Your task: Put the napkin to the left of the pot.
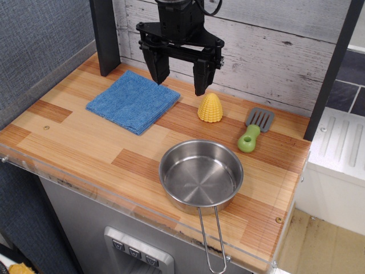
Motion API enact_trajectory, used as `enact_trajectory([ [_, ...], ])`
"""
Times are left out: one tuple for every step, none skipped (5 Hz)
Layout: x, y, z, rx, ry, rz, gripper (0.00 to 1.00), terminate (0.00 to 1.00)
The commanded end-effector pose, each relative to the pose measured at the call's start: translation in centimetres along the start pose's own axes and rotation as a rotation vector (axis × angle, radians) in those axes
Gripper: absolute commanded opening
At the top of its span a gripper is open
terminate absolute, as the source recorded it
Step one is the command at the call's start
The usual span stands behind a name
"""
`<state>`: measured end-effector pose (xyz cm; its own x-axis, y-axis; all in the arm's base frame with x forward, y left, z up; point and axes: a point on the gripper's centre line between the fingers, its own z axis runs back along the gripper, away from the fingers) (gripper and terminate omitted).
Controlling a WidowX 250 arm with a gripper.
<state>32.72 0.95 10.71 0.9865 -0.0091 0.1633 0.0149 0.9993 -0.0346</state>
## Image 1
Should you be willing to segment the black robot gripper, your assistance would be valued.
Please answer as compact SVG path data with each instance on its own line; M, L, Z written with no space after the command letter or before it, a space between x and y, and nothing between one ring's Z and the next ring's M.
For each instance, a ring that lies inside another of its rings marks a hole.
M170 74L169 58L194 63L196 96L205 94L212 84L216 69L224 63L222 39L209 33L205 16L215 15L204 9L204 1L157 1L158 22L139 22L140 49L152 79L162 84Z

